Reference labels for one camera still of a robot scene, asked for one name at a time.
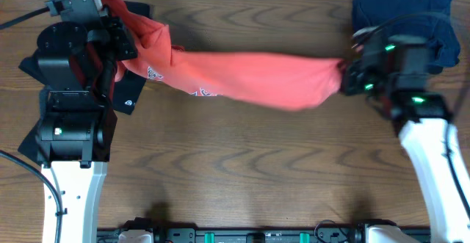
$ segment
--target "wooden table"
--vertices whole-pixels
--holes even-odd
[[[1,21],[45,0],[3,0]],[[272,51],[348,57],[352,0],[131,0],[154,5],[173,43],[196,51]],[[453,15],[468,29],[469,0]],[[40,31],[41,15],[0,32],[1,148],[16,148],[38,118],[41,85],[19,71]],[[469,64],[431,81],[453,103]],[[470,159],[470,106],[458,118]],[[0,242],[38,242],[43,186],[0,160]],[[99,227],[135,217],[201,227],[306,227],[320,220],[377,217],[426,225],[410,160],[363,96],[334,95],[316,109],[282,112],[224,97],[196,98],[148,82],[132,116],[118,114]]]

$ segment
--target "dark blue folded cloth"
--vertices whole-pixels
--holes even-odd
[[[450,15],[452,0],[354,0],[352,2],[352,25],[355,31],[379,24],[400,15],[415,12],[442,12]],[[428,47],[434,51],[430,73],[440,73],[443,68],[458,64],[460,44],[452,26],[430,16],[405,19],[384,29],[392,35],[417,35],[428,39]]]

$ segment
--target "red object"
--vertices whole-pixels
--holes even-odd
[[[189,52],[172,46],[168,26],[127,10],[122,0],[102,0],[130,28],[139,56],[118,63],[196,96],[224,95],[285,110],[315,107],[338,92],[341,59],[253,52]]]

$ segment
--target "wood grain surface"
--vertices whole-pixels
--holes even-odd
[[[4,0],[1,21],[45,0]],[[352,0],[130,0],[153,5],[173,43],[193,51],[271,51],[350,56]],[[470,26],[470,0],[454,0],[456,30]],[[14,153],[38,118],[40,84],[18,69],[36,38],[58,21],[40,15],[0,32],[1,149]],[[431,81],[452,104],[464,81],[460,64]],[[470,159],[470,106],[458,118]],[[43,186],[0,160],[0,242],[38,242]],[[353,217],[426,225],[410,160],[389,122],[363,96],[334,95],[316,109],[282,112],[224,97],[196,98],[148,82],[133,115],[118,114],[99,227],[135,217],[201,227],[308,227]]]

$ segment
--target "green light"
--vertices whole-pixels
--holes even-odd
[[[366,86],[364,86],[364,89],[370,90],[370,89],[372,89],[373,87],[374,87],[373,84],[366,84]]]
[[[416,104],[422,104],[426,101],[425,99],[421,97],[412,97],[411,100],[413,100],[413,102]]]
[[[394,48],[395,48],[395,45],[394,45],[394,44],[390,44],[390,45],[388,45],[388,46],[385,47],[385,50],[390,51],[390,50],[392,50],[392,49],[394,49]]]

